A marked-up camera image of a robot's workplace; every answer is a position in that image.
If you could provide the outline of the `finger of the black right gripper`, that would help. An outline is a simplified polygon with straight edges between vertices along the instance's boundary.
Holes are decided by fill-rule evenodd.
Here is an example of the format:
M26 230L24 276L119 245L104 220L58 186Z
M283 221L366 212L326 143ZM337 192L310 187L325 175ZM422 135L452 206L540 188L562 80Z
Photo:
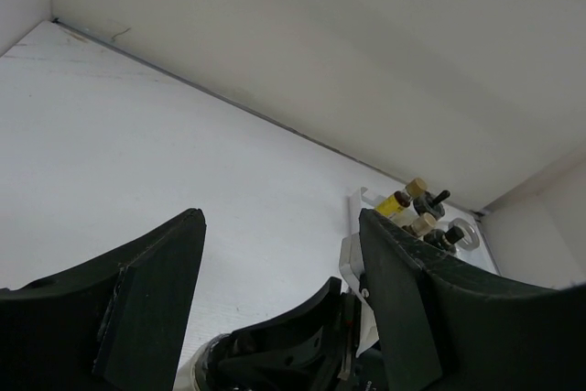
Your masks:
M353 329L353 306L342 281L330 277L293 310L230 333L217 373L239 390L333 390Z

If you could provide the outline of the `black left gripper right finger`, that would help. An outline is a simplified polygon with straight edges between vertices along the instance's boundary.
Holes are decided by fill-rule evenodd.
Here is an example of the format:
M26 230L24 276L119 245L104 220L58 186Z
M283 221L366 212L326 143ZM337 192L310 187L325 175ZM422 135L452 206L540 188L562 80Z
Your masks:
M499 277L359 216L369 304L393 390L582 390L585 288Z

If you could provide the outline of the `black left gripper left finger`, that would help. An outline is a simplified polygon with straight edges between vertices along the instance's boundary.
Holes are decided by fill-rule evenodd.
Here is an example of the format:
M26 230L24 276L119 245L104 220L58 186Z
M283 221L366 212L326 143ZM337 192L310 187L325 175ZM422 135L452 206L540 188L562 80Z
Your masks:
M206 222L188 209L85 263L1 291L4 390L169 390Z

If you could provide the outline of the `black flip-lid shaker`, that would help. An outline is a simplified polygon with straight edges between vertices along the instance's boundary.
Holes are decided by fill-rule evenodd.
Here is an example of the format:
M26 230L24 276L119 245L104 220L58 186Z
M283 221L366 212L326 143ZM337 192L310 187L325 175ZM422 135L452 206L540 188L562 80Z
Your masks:
M445 215L443 202L451 195L449 190L442 190L439 194L432 194L425 191L422 195L413 200L413 207L418 215L429 213L436 220Z
M226 368L237 356L236 340L224 333L204 343L178 370L173 390L245 390Z
M447 231L433 229L423 236L423 241L450 255L456 255L456 244L464 237L459 226L452 226Z

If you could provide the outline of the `clear glass jar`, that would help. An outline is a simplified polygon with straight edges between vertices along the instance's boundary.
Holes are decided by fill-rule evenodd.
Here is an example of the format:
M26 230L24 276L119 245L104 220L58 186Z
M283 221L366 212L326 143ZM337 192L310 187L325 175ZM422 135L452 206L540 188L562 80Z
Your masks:
M480 235L471 223L462 218L456 218L449 223L449 227L457 227L463 233L463 237L456 243L459 248L471 252L480 247Z

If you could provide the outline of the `yellow label bottle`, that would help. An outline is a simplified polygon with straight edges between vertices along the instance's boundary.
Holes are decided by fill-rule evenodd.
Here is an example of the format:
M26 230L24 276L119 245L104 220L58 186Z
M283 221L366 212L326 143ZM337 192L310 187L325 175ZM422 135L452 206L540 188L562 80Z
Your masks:
M431 232L436 227L436 224L437 219L432 214L424 212L411 223L404 225L402 229L416 239L419 239Z
M395 215L401 213L406 208L409 208L411 202L424 194L428 189L427 182L422 178L412 179L402 190L397 190L382 202L380 202L374 209L390 219Z

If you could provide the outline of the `white divided organizer tray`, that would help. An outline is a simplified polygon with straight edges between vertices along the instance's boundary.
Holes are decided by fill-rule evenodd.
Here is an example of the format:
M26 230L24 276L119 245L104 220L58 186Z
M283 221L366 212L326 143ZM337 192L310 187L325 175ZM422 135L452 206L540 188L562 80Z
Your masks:
M361 187L349 197L350 234L359 232L361 210L373 209L384 198L384 196L366 187ZM499 271L474 216L451 206L447 202L444 202L443 206L445 214L439 219L437 228L448 230L451 226L457 225L465 233L464 238L455 245L455 256L473 266L498 275Z

